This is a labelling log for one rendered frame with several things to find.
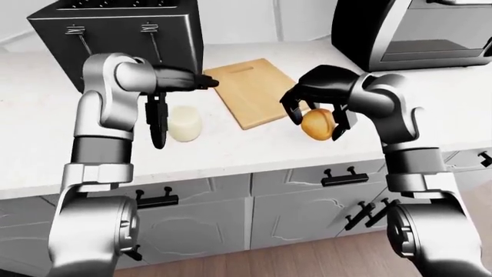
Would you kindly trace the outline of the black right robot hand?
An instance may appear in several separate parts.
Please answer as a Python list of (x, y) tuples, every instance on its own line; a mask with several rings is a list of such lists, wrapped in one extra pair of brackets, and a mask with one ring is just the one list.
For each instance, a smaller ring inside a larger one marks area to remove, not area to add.
[(285, 92), (280, 103), (295, 125), (307, 117), (301, 114), (300, 102), (304, 101), (312, 110), (321, 103), (333, 105), (335, 128), (332, 140), (338, 140), (346, 131), (357, 124), (356, 111), (349, 103), (355, 85), (363, 76), (332, 65), (319, 65), (302, 75), (298, 83)]

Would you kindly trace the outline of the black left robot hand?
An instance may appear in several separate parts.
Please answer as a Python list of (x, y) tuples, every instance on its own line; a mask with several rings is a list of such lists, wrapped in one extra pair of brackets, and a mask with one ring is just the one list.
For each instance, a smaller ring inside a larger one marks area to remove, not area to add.
[(153, 66), (157, 85), (147, 94), (145, 103), (146, 122), (149, 125), (151, 140), (156, 149), (163, 149), (168, 131), (168, 92), (193, 92), (218, 87), (219, 81), (209, 75), (195, 74), (184, 68)]

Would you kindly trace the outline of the golden bread roll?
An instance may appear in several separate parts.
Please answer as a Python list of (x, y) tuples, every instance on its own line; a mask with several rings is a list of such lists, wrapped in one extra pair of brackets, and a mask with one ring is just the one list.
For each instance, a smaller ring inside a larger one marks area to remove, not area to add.
[(332, 112), (323, 108), (310, 110), (303, 116), (301, 129), (314, 140), (325, 141), (330, 139), (335, 129)]

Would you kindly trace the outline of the wooden cutting board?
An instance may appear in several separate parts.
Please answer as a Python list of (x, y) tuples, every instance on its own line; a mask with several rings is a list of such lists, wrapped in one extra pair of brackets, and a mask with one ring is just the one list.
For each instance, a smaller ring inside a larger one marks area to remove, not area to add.
[(219, 81), (214, 89), (242, 129), (287, 116), (280, 99), (295, 82), (267, 59), (209, 68), (204, 73)]

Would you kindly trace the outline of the cream white cup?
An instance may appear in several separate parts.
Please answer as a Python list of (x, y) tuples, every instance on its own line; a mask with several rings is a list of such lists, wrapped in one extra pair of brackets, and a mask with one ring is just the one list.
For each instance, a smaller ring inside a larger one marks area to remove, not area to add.
[(202, 119), (198, 110), (190, 105), (177, 105), (168, 117), (168, 133), (178, 142), (190, 142), (202, 131)]

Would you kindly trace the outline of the black four-slot toaster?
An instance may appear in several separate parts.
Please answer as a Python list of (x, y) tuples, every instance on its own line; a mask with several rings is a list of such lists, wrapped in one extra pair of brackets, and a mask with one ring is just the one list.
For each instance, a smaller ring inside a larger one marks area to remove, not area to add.
[(79, 92), (82, 66), (94, 54), (203, 69), (198, 0), (58, 0), (27, 20)]

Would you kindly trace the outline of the grey cabinet drawer front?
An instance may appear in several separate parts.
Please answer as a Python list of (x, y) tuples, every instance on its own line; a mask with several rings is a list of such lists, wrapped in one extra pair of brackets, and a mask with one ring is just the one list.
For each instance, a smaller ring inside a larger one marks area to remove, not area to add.
[(477, 155), (481, 152), (487, 152), (487, 154), (492, 157), (492, 147), (461, 150), (450, 156), (445, 161), (445, 165), (448, 170), (451, 170), (453, 172), (492, 169), (492, 165), (490, 165), (488, 168), (484, 168), (480, 164), (483, 159)]
[(94, 207), (97, 202), (116, 201), (133, 202), (137, 205), (136, 190), (141, 189), (145, 192), (142, 198), (154, 198), (165, 195), (164, 187), (169, 186), (173, 189), (171, 195), (178, 195), (179, 197), (178, 205), (157, 208), (184, 209), (190, 214), (203, 212), (215, 216), (241, 216), (244, 213), (245, 200), (250, 195), (250, 181), (250, 175), (246, 174), (189, 179), (179, 182), (122, 185), (118, 189), (98, 192), (82, 192), (82, 187), (78, 186), (69, 189), (68, 193), (63, 195), (48, 195), (46, 199), (53, 203), (63, 199), (61, 202), (62, 209), (78, 205), (79, 202), (88, 202), (91, 207)]
[(363, 183), (379, 182), (383, 178), (380, 170), (384, 167), (382, 159), (333, 165), (319, 165), (307, 168), (275, 170), (271, 172), (256, 172), (252, 177), (252, 195), (279, 195), (282, 193), (310, 191), (325, 188), (321, 180), (327, 177), (324, 170), (331, 169), (336, 176), (350, 175), (347, 168), (355, 167), (356, 173), (367, 173), (369, 180)]

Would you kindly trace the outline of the black toaster oven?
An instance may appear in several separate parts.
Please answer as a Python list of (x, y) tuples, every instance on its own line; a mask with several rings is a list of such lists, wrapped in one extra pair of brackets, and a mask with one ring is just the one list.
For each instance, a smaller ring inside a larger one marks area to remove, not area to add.
[(366, 72), (492, 62), (492, 0), (337, 0), (331, 43)]

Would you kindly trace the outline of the grey cabinet door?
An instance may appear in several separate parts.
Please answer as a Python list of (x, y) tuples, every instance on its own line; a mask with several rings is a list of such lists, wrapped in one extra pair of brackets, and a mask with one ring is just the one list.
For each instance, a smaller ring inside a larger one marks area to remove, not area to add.
[(385, 219), (371, 228), (364, 225), (367, 219), (352, 230), (344, 227), (348, 224), (346, 216), (354, 217), (361, 211), (359, 202), (384, 207), (378, 196), (385, 189), (383, 182), (375, 182), (258, 196), (254, 198), (250, 249), (384, 230)]
[(138, 253), (156, 265), (248, 250), (253, 198), (141, 209)]

